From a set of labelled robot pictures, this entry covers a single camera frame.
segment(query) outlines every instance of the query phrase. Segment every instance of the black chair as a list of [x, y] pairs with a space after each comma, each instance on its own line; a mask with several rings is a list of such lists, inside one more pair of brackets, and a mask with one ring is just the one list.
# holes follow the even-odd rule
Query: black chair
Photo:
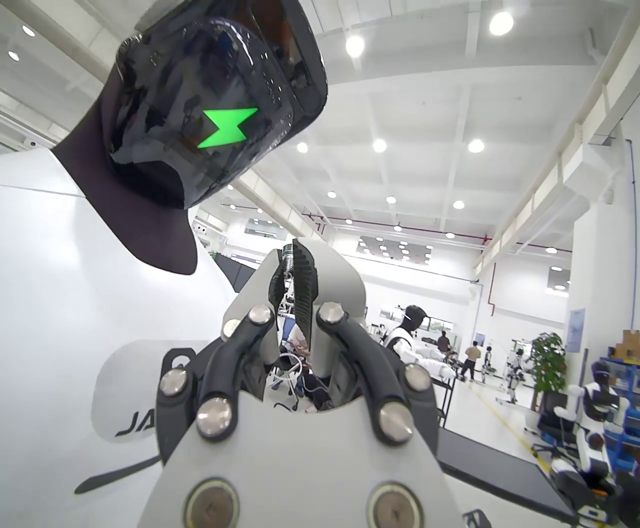
[[562, 456], [558, 449], [562, 445], [568, 454], [577, 456], [577, 448], [570, 447], [575, 445], [576, 438], [573, 433], [574, 422], [563, 420], [554, 413], [555, 407], [565, 407], [567, 402], [566, 394], [560, 392], [545, 392], [542, 395], [540, 403], [540, 419], [538, 420], [538, 429], [541, 433], [546, 433], [554, 439], [554, 443], [549, 444], [533, 444], [531, 451], [534, 457], [538, 457], [541, 452], [549, 452], [551, 456]]

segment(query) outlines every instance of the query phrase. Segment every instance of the potted plant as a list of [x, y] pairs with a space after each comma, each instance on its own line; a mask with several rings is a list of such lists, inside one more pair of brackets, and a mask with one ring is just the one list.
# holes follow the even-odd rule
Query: potted plant
[[562, 338], [555, 332], [541, 333], [531, 342], [529, 361], [533, 363], [529, 372], [534, 380], [531, 410], [537, 412], [538, 395], [564, 389], [566, 362]]

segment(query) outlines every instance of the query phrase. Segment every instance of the humanoid robot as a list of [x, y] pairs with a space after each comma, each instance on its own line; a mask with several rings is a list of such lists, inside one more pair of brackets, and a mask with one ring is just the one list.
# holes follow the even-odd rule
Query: humanoid robot
[[609, 386], [609, 366], [602, 361], [591, 365], [593, 382], [567, 388], [566, 407], [555, 407], [563, 420], [575, 423], [579, 461], [558, 456], [551, 463], [551, 479], [558, 491], [571, 502], [585, 526], [597, 523], [614, 525], [622, 494], [612, 474], [605, 429], [623, 432], [629, 401]]
[[395, 352], [406, 364], [418, 363], [432, 376], [455, 378], [456, 373], [443, 359], [444, 354], [432, 348], [419, 346], [412, 336], [427, 317], [425, 311], [416, 305], [407, 306], [404, 318], [382, 341], [382, 346]]
[[219, 336], [235, 297], [187, 209], [326, 101], [297, 0], [163, 15], [53, 151], [0, 156], [1, 526], [135, 526], [161, 472], [160, 361]]
[[[293, 245], [296, 322], [314, 370], [331, 375], [336, 408], [289, 413], [254, 396], [255, 373], [278, 349], [284, 281], [273, 251], [229, 306], [222, 339], [163, 360], [156, 435], [164, 469], [138, 528], [275, 526], [283, 515], [287, 526], [490, 528], [480, 511], [461, 517], [435, 459], [429, 373], [370, 338], [364, 284], [344, 258], [320, 241]], [[185, 354], [191, 361], [172, 368]], [[300, 445], [314, 476], [305, 493], [291, 478]]]

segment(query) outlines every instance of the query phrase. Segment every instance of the black robot visor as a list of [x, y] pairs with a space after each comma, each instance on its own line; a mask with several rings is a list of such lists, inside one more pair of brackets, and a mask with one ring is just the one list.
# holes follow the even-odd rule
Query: black robot visor
[[187, 0], [116, 58], [111, 160], [140, 194], [187, 209], [306, 128], [326, 74], [298, 0]]

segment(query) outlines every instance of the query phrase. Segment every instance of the green lightning bolt icon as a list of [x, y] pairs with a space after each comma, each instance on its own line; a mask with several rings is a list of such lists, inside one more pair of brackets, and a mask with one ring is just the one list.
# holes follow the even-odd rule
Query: green lightning bolt icon
[[205, 110], [218, 130], [198, 145], [198, 148], [220, 147], [244, 141], [246, 136], [238, 128], [240, 123], [258, 112], [257, 108], [237, 108], [235, 110]]

